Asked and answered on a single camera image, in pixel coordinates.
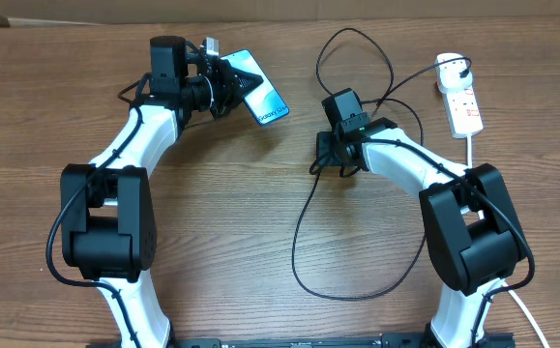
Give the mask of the blue-framed smartphone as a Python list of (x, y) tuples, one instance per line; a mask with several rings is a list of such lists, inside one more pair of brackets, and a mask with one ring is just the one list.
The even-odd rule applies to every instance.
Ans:
[(247, 49), (235, 51), (222, 57), (232, 68), (245, 73), (257, 74), (262, 83), (245, 94), (244, 102), (259, 125), (271, 124), (289, 113), (289, 107)]

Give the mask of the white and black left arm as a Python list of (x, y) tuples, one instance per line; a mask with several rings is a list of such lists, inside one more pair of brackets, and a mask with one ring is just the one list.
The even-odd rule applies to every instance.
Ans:
[(259, 68), (219, 56), (219, 42), (179, 36), (150, 41), (151, 69), (118, 97), (129, 119), (87, 164), (68, 164), (60, 178), (61, 209), (50, 229), (45, 261), (59, 282), (96, 288), (121, 333), (119, 347), (174, 347), (170, 319), (150, 274), (157, 225), (149, 178), (195, 111), (219, 119), (261, 89)]

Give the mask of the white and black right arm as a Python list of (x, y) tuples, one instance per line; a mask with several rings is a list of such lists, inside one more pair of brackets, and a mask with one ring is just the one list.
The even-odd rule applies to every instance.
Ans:
[(513, 347), (510, 333), (484, 328), (495, 295), (526, 286), (535, 259), (501, 173), (435, 155), (396, 123), (371, 120), (350, 88), (322, 101), (330, 130), (317, 135), (314, 176), (336, 166), (363, 170), (418, 199), (430, 262), (443, 282), (437, 311), (420, 333), (384, 333), (383, 347)]

